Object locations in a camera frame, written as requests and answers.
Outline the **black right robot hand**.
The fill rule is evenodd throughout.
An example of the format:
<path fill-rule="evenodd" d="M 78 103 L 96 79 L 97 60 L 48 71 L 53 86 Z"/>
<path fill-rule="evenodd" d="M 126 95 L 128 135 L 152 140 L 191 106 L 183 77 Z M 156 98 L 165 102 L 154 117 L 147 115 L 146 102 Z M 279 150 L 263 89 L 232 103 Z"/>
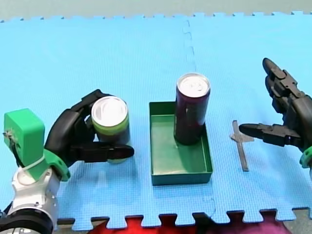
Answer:
<path fill-rule="evenodd" d="M 292 145 L 304 152 L 312 146 L 312 98 L 297 88 L 297 81 L 271 59 L 262 61 L 265 85 L 272 107 L 282 114 L 283 124 L 239 125 L 241 133 L 277 146 Z"/>

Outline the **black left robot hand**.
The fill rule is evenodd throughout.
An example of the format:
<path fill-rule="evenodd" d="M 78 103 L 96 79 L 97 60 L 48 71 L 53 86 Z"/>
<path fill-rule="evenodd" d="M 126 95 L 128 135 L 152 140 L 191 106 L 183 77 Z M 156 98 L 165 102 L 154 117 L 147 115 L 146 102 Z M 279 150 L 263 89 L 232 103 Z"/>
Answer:
<path fill-rule="evenodd" d="M 70 167 L 76 161 L 121 163 L 135 153 L 124 100 L 96 89 L 53 124 L 45 149 Z"/>

